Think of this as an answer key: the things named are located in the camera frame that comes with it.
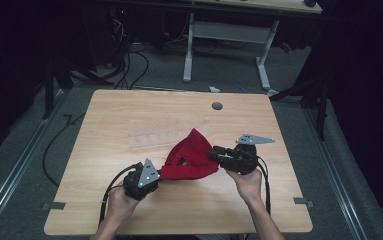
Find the light wood tabletop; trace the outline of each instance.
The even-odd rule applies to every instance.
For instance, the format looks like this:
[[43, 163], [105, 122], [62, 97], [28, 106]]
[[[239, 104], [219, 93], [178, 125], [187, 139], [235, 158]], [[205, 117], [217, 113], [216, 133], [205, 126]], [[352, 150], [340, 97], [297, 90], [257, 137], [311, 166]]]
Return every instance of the light wood tabletop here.
[[[222, 110], [214, 110], [219, 102]], [[212, 145], [234, 148], [243, 133], [274, 138], [258, 144], [269, 169], [272, 217], [282, 232], [308, 232], [306, 205], [269, 98], [261, 94], [97, 90], [90, 102], [44, 230], [92, 235], [105, 189], [126, 167], [150, 158], [160, 169], [192, 128]], [[262, 198], [265, 199], [264, 184]], [[254, 233], [249, 211], [224, 169], [199, 180], [163, 180], [119, 234]]]
[[318, 3], [314, 7], [308, 7], [303, 0], [192, 0], [196, 3], [211, 3], [233, 5], [237, 7], [263, 8], [269, 10], [289, 11], [296, 13], [322, 13]]

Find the silver bracket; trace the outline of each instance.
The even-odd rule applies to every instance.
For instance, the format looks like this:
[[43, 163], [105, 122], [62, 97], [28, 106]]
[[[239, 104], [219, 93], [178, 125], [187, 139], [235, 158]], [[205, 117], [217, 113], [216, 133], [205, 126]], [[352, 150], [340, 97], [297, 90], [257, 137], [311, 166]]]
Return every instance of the silver bracket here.
[[259, 137], [259, 136], [254, 136], [254, 135], [244, 133], [235, 142], [239, 144], [245, 144], [245, 145], [255, 145], [255, 144], [262, 144], [262, 143], [273, 143], [275, 142], [275, 139]]
[[138, 182], [138, 187], [144, 187], [154, 181], [159, 180], [159, 178], [160, 174], [157, 172], [151, 160], [149, 158], [145, 159], [145, 164]]

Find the red fabric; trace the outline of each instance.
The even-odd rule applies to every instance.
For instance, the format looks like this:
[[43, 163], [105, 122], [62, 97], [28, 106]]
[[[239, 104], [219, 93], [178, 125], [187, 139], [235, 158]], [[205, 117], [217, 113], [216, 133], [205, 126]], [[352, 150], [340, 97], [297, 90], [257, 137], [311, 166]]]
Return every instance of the red fabric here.
[[200, 132], [192, 129], [188, 137], [170, 151], [161, 169], [160, 178], [193, 180], [217, 172], [219, 163], [210, 160], [208, 151], [214, 152], [212, 145]]

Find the desk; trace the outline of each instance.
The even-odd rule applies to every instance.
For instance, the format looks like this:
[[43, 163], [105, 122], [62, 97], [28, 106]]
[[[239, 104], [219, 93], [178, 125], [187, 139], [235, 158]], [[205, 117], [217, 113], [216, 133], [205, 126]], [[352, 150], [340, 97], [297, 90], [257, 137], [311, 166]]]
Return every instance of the desk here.
[[[236, 7], [246, 8], [261, 8], [276, 11], [291, 11], [298, 13], [315, 13], [320, 14], [322, 9], [318, 4], [313, 8], [307, 7], [301, 0], [193, 0], [192, 4], [198, 3], [211, 3], [218, 5], [231, 5]], [[250, 27], [233, 24], [213, 23], [206, 21], [194, 21], [194, 14], [190, 15], [189, 30], [188, 30], [188, 50], [185, 57], [184, 67], [184, 82], [191, 81], [192, 73], [192, 47], [193, 38], [211, 38], [220, 40], [241, 41], [250, 43], [263, 44], [264, 48], [260, 53], [260, 57], [256, 58], [256, 65], [259, 71], [260, 81], [262, 87], [266, 90], [270, 89], [269, 79], [266, 74], [265, 61], [272, 41], [275, 37], [279, 21], [274, 20], [272, 26], [268, 27]]]
[[[212, 109], [213, 102], [222, 103], [223, 109]], [[66, 205], [64, 210], [50, 211], [45, 232], [94, 234], [101, 199], [114, 176], [147, 157], [160, 169], [178, 139], [192, 128], [212, 145], [229, 148], [245, 132], [274, 138], [275, 143], [257, 145], [269, 168], [272, 217], [282, 232], [312, 229], [306, 206], [294, 204], [293, 198], [302, 193], [267, 96], [97, 90], [54, 199]], [[249, 211], [223, 169], [199, 180], [160, 182], [119, 231], [128, 235], [251, 232], [255, 229]]]

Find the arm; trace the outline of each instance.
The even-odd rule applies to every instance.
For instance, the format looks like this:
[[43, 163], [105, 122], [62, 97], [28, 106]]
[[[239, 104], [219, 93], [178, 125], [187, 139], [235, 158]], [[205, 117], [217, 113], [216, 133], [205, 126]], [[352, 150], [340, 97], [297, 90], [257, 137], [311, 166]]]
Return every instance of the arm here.
[[236, 172], [226, 170], [234, 179], [238, 193], [247, 204], [253, 219], [254, 227], [260, 240], [284, 239], [275, 222], [266, 211], [261, 197], [262, 173], [254, 170], [247, 175], [239, 175]]
[[93, 239], [114, 240], [120, 226], [132, 215], [138, 203], [139, 201], [125, 195], [123, 187], [113, 188], [109, 195], [106, 217], [98, 227]]

